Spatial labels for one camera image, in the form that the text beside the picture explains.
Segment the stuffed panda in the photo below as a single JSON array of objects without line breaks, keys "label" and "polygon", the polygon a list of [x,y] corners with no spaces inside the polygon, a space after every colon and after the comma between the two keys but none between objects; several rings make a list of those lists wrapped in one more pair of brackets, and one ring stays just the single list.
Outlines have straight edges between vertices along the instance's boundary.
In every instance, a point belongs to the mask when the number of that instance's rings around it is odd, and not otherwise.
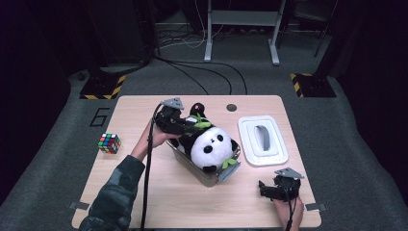
[{"label": "stuffed panda", "polygon": [[186,118],[199,128],[191,136],[183,135],[171,143],[181,152],[190,155],[191,161],[206,173],[220,170],[234,156],[238,144],[219,127],[212,124],[204,115],[205,107],[201,103],[192,105]]}]

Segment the white plastic holder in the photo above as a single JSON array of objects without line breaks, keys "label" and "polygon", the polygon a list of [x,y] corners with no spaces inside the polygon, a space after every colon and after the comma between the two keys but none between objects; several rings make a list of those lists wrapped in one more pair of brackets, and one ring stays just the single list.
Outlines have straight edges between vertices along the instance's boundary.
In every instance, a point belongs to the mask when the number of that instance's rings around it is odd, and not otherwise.
[{"label": "white plastic holder", "polygon": [[288,150],[275,119],[270,115],[247,116],[238,121],[243,152],[253,166],[282,165]]}]

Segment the hazard tape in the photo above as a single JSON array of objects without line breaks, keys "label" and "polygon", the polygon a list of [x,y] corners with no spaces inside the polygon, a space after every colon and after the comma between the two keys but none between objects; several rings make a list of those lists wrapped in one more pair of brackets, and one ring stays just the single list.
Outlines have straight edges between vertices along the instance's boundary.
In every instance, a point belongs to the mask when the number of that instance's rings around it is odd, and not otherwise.
[{"label": "hazard tape", "polygon": [[296,91],[296,94],[298,97],[303,97],[303,92],[302,89],[300,87],[299,82],[297,81],[297,76],[313,76],[312,74],[300,74],[300,73],[291,73],[291,79],[292,79],[292,83],[293,83],[293,87],[294,87],[294,91]]},{"label": "hazard tape", "polygon": [[122,76],[117,80],[117,84],[111,94],[81,94],[81,99],[115,99],[122,88],[126,76]]}]

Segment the black cable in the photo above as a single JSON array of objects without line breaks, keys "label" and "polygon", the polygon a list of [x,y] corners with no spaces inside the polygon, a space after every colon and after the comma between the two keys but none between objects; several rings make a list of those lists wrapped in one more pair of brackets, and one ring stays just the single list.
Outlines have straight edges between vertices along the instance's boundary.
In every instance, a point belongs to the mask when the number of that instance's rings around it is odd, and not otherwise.
[{"label": "black cable", "polygon": [[184,67],[189,67],[189,68],[200,69],[200,70],[205,70],[205,71],[212,72],[212,73],[214,73],[214,74],[220,76],[221,78],[223,78],[223,79],[228,83],[228,86],[229,86],[229,89],[230,89],[230,90],[229,90],[229,94],[232,93],[231,82],[227,79],[227,77],[225,77],[224,75],[222,75],[222,74],[220,74],[220,73],[218,73],[218,72],[216,72],[216,71],[213,71],[213,70],[211,70],[211,69],[206,69],[206,68],[198,67],[198,66],[178,64],[178,63],[175,63],[175,62],[173,62],[173,61],[165,60],[165,59],[163,59],[163,58],[161,58],[161,57],[157,57],[157,56],[154,56],[153,58],[155,58],[155,59],[157,59],[157,60],[159,60],[159,61],[162,61],[162,62],[171,64],[173,67],[175,67],[174,64],[177,64],[177,65],[184,66]]},{"label": "black cable", "polygon": [[195,38],[195,36],[191,33],[185,33],[184,35],[179,35],[179,36],[172,36],[171,32],[177,32],[177,31],[163,30],[159,32],[159,33],[165,33],[163,36],[160,37],[161,39],[159,42],[160,47],[170,45],[175,40],[184,40],[185,42],[187,42],[187,40]]},{"label": "black cable", "polygon": [[[289,183],[289,180],[291,181],[290,182],[291,184],[290,185],[285,184],[285,185],[288,186],[288,187],[285,187],[284,183]],[[289,220],[288,220],[288,223],[286,225],[286,231],[290,231],[291,228],[292,228],[293,214],[294,214],[295,205],[294,205],[294,207],[292,207],[292,202],[289,199],[288,190],[293,186],[293,179],[292,178],[289,179],[289,178],[286,178],[286,177],[282,177],[282,181],[285,181],[285,182],[281,182],[280,186],[282,187],[282,189],[285,192],[285,196],[286,196],[286,199],[288,200],[288,205],[289,205]]]},{"label": "black cable", "polygon": [[172,63],[167,63],[167,64],[169,64],[169,65],[173,66],[174,68],[176,68],[176,69],[180,70],[181,72],[183,72],[183,73],[184,73],[185,75],[187,75],[190,79],[192,79],[199,87],[201,87],[201,88],[207,93],[207,95],[209,95],[209,93],[207,92],[207,90],[205,90],[205,88],[204,88],[196,79],[192,78],[192,76],[190,76],[190,74],[188,74],[186,71],[180,69],[179,67],[175,66],[175,65],[172,64]]},{"label": "black cable", "polygon": [[150,167],[152,162],[152,150],[153,150],[153,126],[154,126],[154,118],[156,117],[157,111],[161,104],[156,107],[156,110],[153,113],[151,118],[150,130],[149,130],[149,137],[147,139],[147,162],[146,162],[146,170],[144,173],[144,189],[143,189],[143,209],[141,212],[141,223],[140,223],[140,230],[144,230],[144,224],[146,222],[146,212],[147,212],[147,195],[148,195],[148,187],[149,187],[149,175],[150,175]]},{"label": "black cable", "polygon": [[[247,87],[246,87],[245,79],[243,78],[242,74],[241,74],[236,68],[234,68],[233,66],[231,66],[230,64],[223,64],[223,63],[199,63],[199,62],[185,62],[185,61],[171,61],[171,60],[167,60],[167,59],[158,57],[158,56],[156,56],[156,55],[153,55],[153,58],[154,58],[154,59],[157,59],[157,60],[160,60],[160,61],[163,61],[163,62],[167,62],[167,63],[170,62],[170,63],[174,63],[174,64],[218,64],[218,65],[228,66],[228,67],[234,69],[234,70],[240,75],[240,77],[241,77],[241,79],[242,79],[242,82],[243,82],[243,86],[244,86],[244,88],[245,88],[245,94],[248,94],[248,89],[247,89]],[[217,73],[217,72],[215,72],[215,71],[213,71],[213,70],[209,70],[209,69],[205,69],[205,68],[200,68],[200,67],[197,67],[197,66],[188,66],[188,67],[198,68],[198,69],[204,69],[204,70],[208,70],[208,71]]]}]

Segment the black power cable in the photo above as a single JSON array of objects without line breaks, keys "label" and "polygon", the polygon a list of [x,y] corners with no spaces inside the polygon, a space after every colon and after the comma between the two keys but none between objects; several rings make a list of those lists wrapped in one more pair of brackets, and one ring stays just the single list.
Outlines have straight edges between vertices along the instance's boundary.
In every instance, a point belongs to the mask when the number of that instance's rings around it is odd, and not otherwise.
[{"label": "black power cable", "polygon": [[169,64],[169,65],[173,66],[174,68],[176,68],[176,69],[180,70],[181,72],[183,72],[190,79],[192,79],[199,87],[201,87],[207,93],[207,95],[209,95],[207,90],[205,90],[205,88],[200,83],[198,83],[198,81],[196,79],[192,78],[192,76],[190,76],[190,74],[188,74],[186,71],[184,71],[184,70],[180,69],[179,67],[175,66],[173,63],[167,63],[167,64]]},{"label": "black power cable", "polygon": [[165,63],[168,63],[168,64],[169,64],[169,63],[171,63],[171,64],[178,64],[178,65],[185,66],[185,67],[189,67],[189,68],[196,68],[196,69],[202,69],[202,70],[207,70],[207,71],[213,72],[213,73],[215,73],[215,74],[221,76],[223,79],[225,79],[225,80],[228,82],[228,84],[229,84],[229,86],[230,86],[230,94],[231,94],[231,91],[232,91],[232,90],[231,90],[231,88],[232,88],[232,87],[231,87],[231,83],[230,83],[230,81],[229,81],[225,76],[219,74],[219,73],[216,72],[216,71],[210,70],[210,69],[206,69],[206,68],[202,68],[202,67],[197,67],[197,66],[186,65],[186,64],[216,64],[216,65],[228,66],[228,67],[234,69],[234,70],[240,75],[240,77],[241,77],[241,79],[242,79],[243,86],[244,86],[244,88],[245,88],[245,94],[248,94],[248,89],[247,89],[247,87],[246,87],[245,79],[243,78],[242,74],[241,74],[235,67],[231,66],[230,64],[213,63],[213,62],[211,62],[211,63],[199,63],[199,62],[172,61],[172,60],[167,60],[167,59],[158,57],[158,56],[156,56],[156,55],[153,55],[152,58],[154,58],[154,59],[156,59],[156,60],[159,60],[159,61],[162,61],[162,62],[165,62]]},{"label": "black power cable", "polygon": [[282,187],[282,189],[285,192],[285,196],[286,196],[286,199],[288,200],[288,204],[289,204],[289,220],[288,220],[288,223],[286,225],[286,231],[290,231],[291,228],[292,228],[293,214],[294,214],[294,209],[296,208],[296,200],[294,201],[294,206],[292,207],[292,202],[289,199],[289,194],[288,194],[288,191],[292,188],[293,183],[294,183],[293,178],[282,177],[282,182],[280,184],[280,186]]},{"label": "black power cable", "polygon": [[146,222],[146,213],[147,213],[147,194],[148,194],[148,187],[149,187],[149,175],[150,175],[150,167],[152,162],[152,150],[153,150],[153,126],[155,123],[155,117],[161,104],[156,107],[156,110],[153,113],[151,118],[150,130],[149,130],[149,137],[147,139],[147,162],[146,162],[146,170],[144,173],[144,189],[143,189],[143,209],[141,212],[141,223],[140,223],[140,230],[144,230],[144,224]]}]

